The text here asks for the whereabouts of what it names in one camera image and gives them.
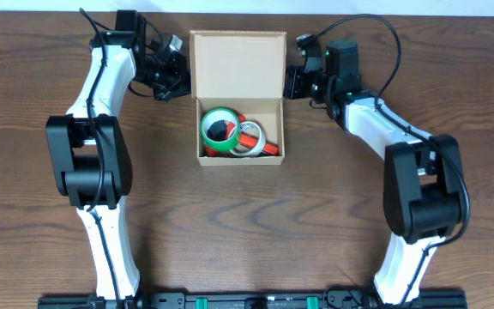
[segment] black bracket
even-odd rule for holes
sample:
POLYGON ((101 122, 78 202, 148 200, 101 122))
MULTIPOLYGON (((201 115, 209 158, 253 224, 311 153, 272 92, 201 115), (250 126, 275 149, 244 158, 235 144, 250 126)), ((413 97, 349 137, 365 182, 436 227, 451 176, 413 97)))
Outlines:
MULTIPOLYGON (((173 40, 178 38, 173 35, 165 46, 155 40, 146 44, 147 24, 146 18, 135 10, 122 9, 117 12, 115 30, 101 32, 101 38, 107 45, 120 45, 133 51, 136 64, 133 80, 149 86, 156 100, 169 101, 190 94, 186 57, 171 48, 173 40), (154 53, 148 54, 147 48, 154 53)), ((98 35, 91 39, 90 47, 101 47, 98 35)))
POLYGON ((363 305, 364 302, 369 304, 369 300, 372 300, 372 298, 368 295, 365 297, 364 291, 357 289, 331 289, 327 292, 327 302, 330 304, 329 308, 353 309, 358 308, 359 305, 363 305))
POLYGON ((85 297, 41 297, 38 309, 149 309, 148 298, 127 296, 121 306, 115 300, 89 295, 85 297))
MULTIPOLYGON (((462 173, 457 141, 448 135, 430 140, 462 173)), ((423 143, 398 142, 386 147, 383 203, 390 229, 408 244, 434 235, 451 235, 466 209, 455 171, 423 143), (436 182, 421 185, 419 170, 436 175, 436 182)))
POLYGON ((358 43, 354 39, 338 39, 327 43, 325 70, 322 68, 320 43, 313 35, 297 39, 298 49, 306 58, 304 67, 286 68, 283 96, 288 99, 312 98, 316 104, 325 104, 327 115, 343 130, 346 129, 346 105, 352 95, 362 92, 359 74, 358 43))
MULTIPOLYGON (((119 198, 130 192, 133 167, 117 118, 99 115, 93 120, 99 128, 105 162, 100 204, 115 209, 119 198)), ((99 183, 98 156, 73 151, 73 148, 83 147, 84 140, 93 139, 88 119, 50 116, 45 131, 58 191, 69 197, 72 206, 83 209, 94 199, 99 183)))

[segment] white tape roll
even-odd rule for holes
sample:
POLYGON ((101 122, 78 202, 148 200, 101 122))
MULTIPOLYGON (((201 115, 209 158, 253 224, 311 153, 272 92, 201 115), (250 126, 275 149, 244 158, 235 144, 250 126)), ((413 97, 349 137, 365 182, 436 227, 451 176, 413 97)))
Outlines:
POLYGON ((264 131, 262 130, 261 126, 258 125, 255 122, 252 121, 244 121, 240 124, 241 126, 241 131, 245 132, 248 129, 251 128, 257 128, 258 129, 258 142, 256 142, 256 145, 253 149, 248 150, 244 153, 237 152, 235 149, 230 150, 230 153, 232 155, 238 156, 238 157, 256 157, 258 156, 262 150, 264 149, 264 146, 266 145, 266 136, 264 135, 264 131))

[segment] tape roll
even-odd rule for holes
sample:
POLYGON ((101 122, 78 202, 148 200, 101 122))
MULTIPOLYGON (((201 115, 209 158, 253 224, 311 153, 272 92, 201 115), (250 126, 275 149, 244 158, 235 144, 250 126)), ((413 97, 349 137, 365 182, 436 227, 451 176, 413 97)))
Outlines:
MULTIPOLYGON (((266 135, 264 135, 264 131, 262 130, 260 125, 258 125, 256 122, 253 122, 253 121, 244 121, 240 124, 240 126, 241 126, 241 131, 248 130, 252 127, 257 128, 258 129, 258 142, 256 142, 256 145, 253 149, 250 149, 244 153, 237 152, 234 149, 230 150, 230 153, 232 153, 232 155, 235 155, 238 157, 256 157, 256 156, 258 156, 262 152, 262 150, 264 149, 264 146, 266 145, 266 135)), ((232 130, 231 134, 234 134, 237 132, 239 132, 239 130, 232 130)))
POLYGON ((226 108, 215 108, 203 116, 202 119, 202 136, 203 140, 207 143, 207 145, 220 152, 226 152, 233 150, 238 146, 239 144, 239 138, 241 137, 241 131, 236 130, 233 134, 230 134, 230 136, 224 140, 224 141, 215 141, 211 138, 208 137, 208 131, 211 125, 214 123, 225 120, 229 121, 233 124, 236 125, 236 127, 239 127, 239 119, 238 115, 236 115, 235 112, 232 112, 229 109, 226 108))

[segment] green connector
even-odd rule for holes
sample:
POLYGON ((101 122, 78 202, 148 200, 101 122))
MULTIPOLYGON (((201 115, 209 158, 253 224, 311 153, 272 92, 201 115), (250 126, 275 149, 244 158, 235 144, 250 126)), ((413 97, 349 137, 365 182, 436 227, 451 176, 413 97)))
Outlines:
POLYGON ((207 299, 197 299, 196 300, 196 309, 208 309, 207 299))
POLYGON ((306 301, 308 302, 308 309, 319 309, 319 304, 317 302, 316 296, 310 296, 306 298, 306 301))

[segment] white wall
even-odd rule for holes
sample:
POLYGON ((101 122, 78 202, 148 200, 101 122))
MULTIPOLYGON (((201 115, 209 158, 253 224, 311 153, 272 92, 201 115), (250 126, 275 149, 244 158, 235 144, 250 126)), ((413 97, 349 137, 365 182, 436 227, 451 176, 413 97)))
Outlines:
POLYGON ((0 10, 494 16, 494 0, 0 0, 0 10))

